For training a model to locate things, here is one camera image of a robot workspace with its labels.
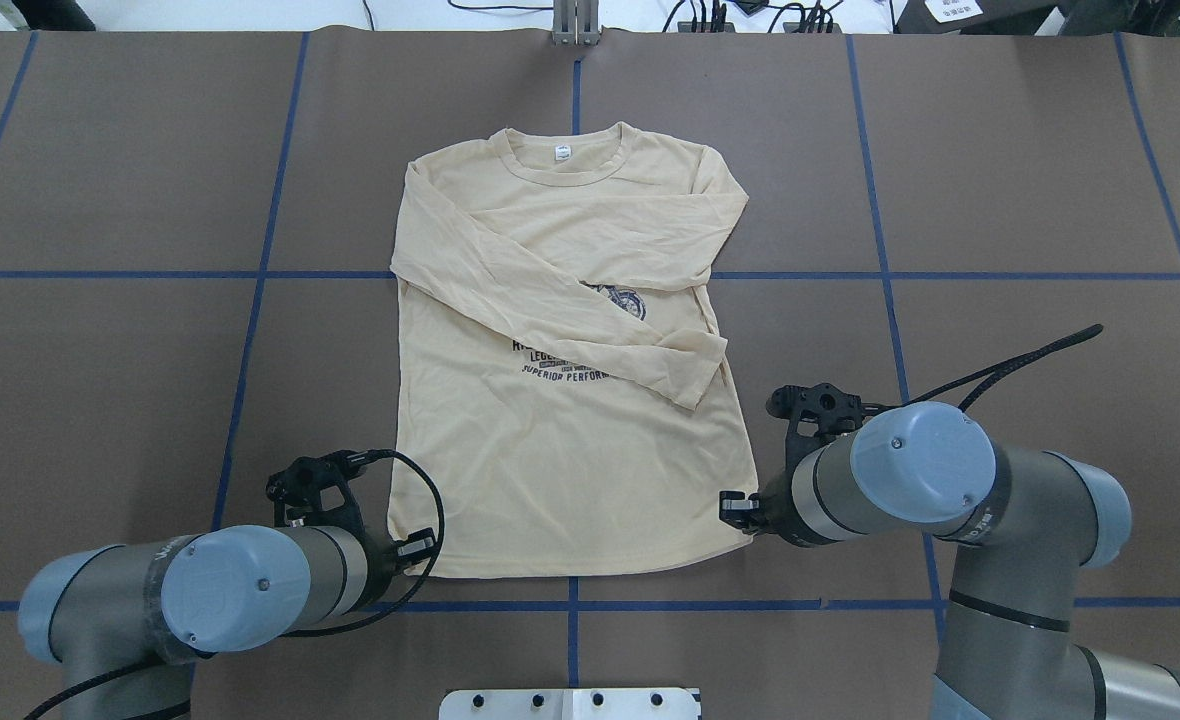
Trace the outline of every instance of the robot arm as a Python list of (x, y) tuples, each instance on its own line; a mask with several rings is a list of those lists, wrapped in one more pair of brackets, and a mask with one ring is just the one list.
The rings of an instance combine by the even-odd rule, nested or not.
[[(96, 682), (54, 698), (65, 702), (66, 719), (188, 716), (194, 661), (250, 650), (362, 609), (384, 596), (398, 571), (433, 562), (441, 521), (439, 542), (430, 528), (394, 542), (363, 525), (348, 482), (384, 457), (407, 462), (430, 483), (394, 451), (301, 457), (267, 483), (276, 528), (237, 525), (105, 546), (46, 565), (22, 595), (18, 629), (31, 655), (63, 666), (66, 687)], [(342, 505), (324, 509), (328, 487), (339, 489)]]
[[(896, 529), (961, 544), (933, 720), (1180, 719), (1180, 670), (1070, 643), (1080, 567), (1108, 564), (1130, 532), (1128, 496), (1103, 470), (994, 443), (950, 405), (872, 414), (833, 386), (781, 388), (787, 464), (763, 491), (721, 496), (747, 534), (824, 546)], [(799, 420), (817, 421), (813, 438)]]

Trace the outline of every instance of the shirt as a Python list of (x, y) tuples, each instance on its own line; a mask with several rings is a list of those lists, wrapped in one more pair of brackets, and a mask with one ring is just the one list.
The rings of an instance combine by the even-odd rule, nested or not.
[[(750, 542), (758, 487), (706, 282), (746, 195), (721, 155), (625, 123), (504, 129), (408, 165), (398, 447), (435, 479), (434, 575), (662, 570)], [(393, 471), (395, 536), (435, 524)]]

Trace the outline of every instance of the light blue joint cap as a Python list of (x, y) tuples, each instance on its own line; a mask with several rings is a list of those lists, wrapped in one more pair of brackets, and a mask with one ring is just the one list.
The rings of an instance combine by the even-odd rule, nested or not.
[(1094, 510), (1097, 511), (1097, 546), (1093, 548), (1092, 557), (1083, 567), (1109, 565), (1115, 557), (1119, 557), (1119, 551), (1125, 548), (1125, 543), (1133, 534), (1133, 505), (1128, 502), (1128, 493), (1114, 474), (1107, 473), (1101, 467), (1088, 465), (1087, 462), (1070, 460), (1060, 452), (1047, 451), (1047, 453), (1060, 457), (1066, 465), (1074, 469), (1075, 474), (1083, 480), (1084, 487), (1088, 487), (1088, 496), (1092, 497)]
[(964, 700), (950, 685), (932, 675), (932, 712), (929, 720), (991, 720), (991, 716), (977, 711), (977, 706)]
[(55, 607), (61, 602), (65, 588), (70, 581), (83, 570), (83, 567), (93, 557), (101, 555), (113, 546), (122, 544), (107, 544), (86, 552), (74, 552), (51, 561), (42, 570), (34, 575), (34, 578), (26, 585), (22, 593), (22, 602), (17, 609), (17, 631), (22, 635), (26, 643), (26, 652), (31, 653), (35, 660), (60, 665), (61, 661), (52, 655), (52, 643), (50, 630), (52, 629), (52, 615), (55, 615)]
[(874, 415), (856, 433), (850, 462), (865, 497), (910, 523), (959, 518), (994, 486), (986, 431), (943, 402)]
[(310, 594), (310, 562), (284, 534), (235, 525), (197, 538), (164, 574), (164, 620), (201, 652), (250, 650), (283, 634)]

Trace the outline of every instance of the white floor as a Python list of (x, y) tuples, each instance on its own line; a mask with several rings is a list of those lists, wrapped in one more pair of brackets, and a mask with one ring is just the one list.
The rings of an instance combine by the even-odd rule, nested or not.
[[(545, 5), (549, 0), (459, 1), (463, 5)], [(834, 9), (834, 19), (845, 32), (887, 33), (892, 28), (889, 1), (896, 4), (898, 13), (905, 6), (905, 0), (845, 0)], [(301, 31), (330, 24), (367, 27), (362, 0), (79, 0), (79, 5), (97, 28), (104, 31)], [(369, 6), (379, 30), (550, 27), (546, 12), (468, 12), (452, 8), (447, 0), (369, 0)], [(662, 28), (671, 8), (671, 0), (599, 0), (599, 21), (605, 27), (655, 32)], [(761, 9), (746, 17), (732, 6), (728, 20), (735, 24), (738, 32), (765, 32), (774, 14), (773, 9)], [(792, 20), (794, 15), (787, 12), (782, 20)], [(688, 9), (676, 15), (676, 20), (690, 18)], [(1055, 33), (1057, 27), (1060, 22), (1055, 15), (1041, 33)], [(11, 30), (1, 14), (0, 30)], [(781, 32), (781, 24), (776, 32)]]

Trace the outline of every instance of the shirt neckline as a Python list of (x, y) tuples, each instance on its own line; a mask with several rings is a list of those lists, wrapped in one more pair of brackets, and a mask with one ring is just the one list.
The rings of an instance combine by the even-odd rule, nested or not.
[[(506, 169), (517, 178), (548, 184), (549, 186), (577, 186), (578, 184), (599, 182), (616, 174), (627, 163), (627, 158), (630, 158), (630, 152), (635, 145), (635, 137), (638, 132), (637, 129), (630, 127), (622, 122), (614, 124), (611, 127), (602, 129), (602, 131), (585, 135), (526, 135), (517, 131), (517, 129), (506, 127), (494, 132), (489, 138), (489, 143), (493, 148), (494, 153), (497, 153), (498, 159), (502, 161), (502, 164), (506, 165)], [(514, 155), (514, 140), (552, 142), (555, 145), (562, 145), (564, 142), (617, 140), (617, 151), (612, 152), (612, 158), (605, 161), (598, 168), (578, 170), (578, 172), (559, 172), (559, 170), (543, 170), (523, 164)]]

